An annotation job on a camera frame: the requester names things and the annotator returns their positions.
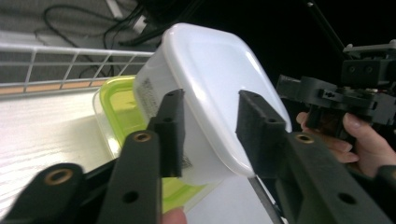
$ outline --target green plastic container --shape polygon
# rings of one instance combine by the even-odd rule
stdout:
[[[93,97],[96,118],[113,158],[120,155],[129,133],[147,126],[135,103],[133,85],[134,76],[113,77]],[[163,212],[180,206],[184,206],[184,211],[190,210],[216,185],[191,186],[177,178],[163,178]]]

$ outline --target white surface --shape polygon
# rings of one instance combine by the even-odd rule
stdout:
[[[96,123],[91,91],[0,99],[0,219],[42,169],[63,161],[86,172],[111,157]],[[271,223],[243,177],[224,180],[187,214],[193,223]]]
[[[147,120],[155,116],[163,96],[176,89],[185,92],[185,155],[192,164],[183,170],[186,182],[254,176],[235,133],[241,90],[261,95],[291,131],[289,115],[274,86],[236,35],[187,23],[167,30],[134,84],[136,101]]]

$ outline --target plastic lid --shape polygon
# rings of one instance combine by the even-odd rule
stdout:
[[[163,35],[163,54],[177,85],[216,154],[233,172],[253,176],[235,130],[239,91],[260,94],[287,122],[290,118],[251,49],[236,35],[179,23]]]

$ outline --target white plastic container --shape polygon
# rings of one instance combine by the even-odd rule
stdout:
[[[134,95],[145,119],[156,115],[169,91],[185,92],[184,155],[190,166],[182,181],[201,185],[254,172],[235,130],[239,91],[253,91],[291,122],[276,90],[251,49],[238,36],[179,23],[136,75]]]

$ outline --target human hand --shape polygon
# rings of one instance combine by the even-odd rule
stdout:
[[[348,142],[324,134],[321,130],[312,130],[305,126],[307,113],[297,115],[297,122],[301,124],[304,133],[313,133],[321,137],[323,142],[337,160],[342,163],[356,162],[361,172],[368,176],[375,176],[382,165],[396,165],[396,153],[388,142],[379,135],[367,122],[346,113],[343,117],[345,130],[356,138],[355,152],[350,150]]]
[[[174,208],[163,214],[162,224],[187,224],[183,208]]]

